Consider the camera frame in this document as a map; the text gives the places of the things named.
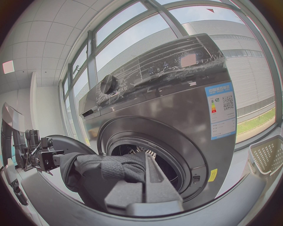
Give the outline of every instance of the red triangle marker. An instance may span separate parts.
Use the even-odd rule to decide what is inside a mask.
[[[211,11],[211,12],[213,12],[213,13],[214,13],[214,10],[213,10],[213,9],[207,9],[207,10],[209,10],[209,11]]]

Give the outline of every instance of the white wall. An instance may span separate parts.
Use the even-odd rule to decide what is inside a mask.
[[[37,87],[36,109],[40,137],[65,135],[58,98],[58,87]]]
[[[33,129],[39,130],[38,114],[37,114],[37,82],[36,73],[33,72],[31,78],[31,91],[30,91],[30,110],[31,110],[31,124]]]
[[[14,90],[0,95],[0,119],[2,119],[2,107],[7,102],[25,117],[25,130],[32,129],[31,112],[29,107],[30,89]]]

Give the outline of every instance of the energy label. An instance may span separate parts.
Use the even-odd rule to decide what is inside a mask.
[[[232,83],[205,87],[207,96],[211,139],[236,133],[236,106]]]

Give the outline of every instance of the ceiling light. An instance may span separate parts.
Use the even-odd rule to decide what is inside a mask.
[[[3,70],[4,74],[15,71],[13,61],[11,60],[6,63],[3,63]]]

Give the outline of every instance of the ceiling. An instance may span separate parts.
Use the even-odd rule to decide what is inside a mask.
[[[35,0],[16,21],[1,46],[0,63],[13,60],[15,72],[0,69],[0,94],[57,86],[67,56],[82,30],[112,0]]]

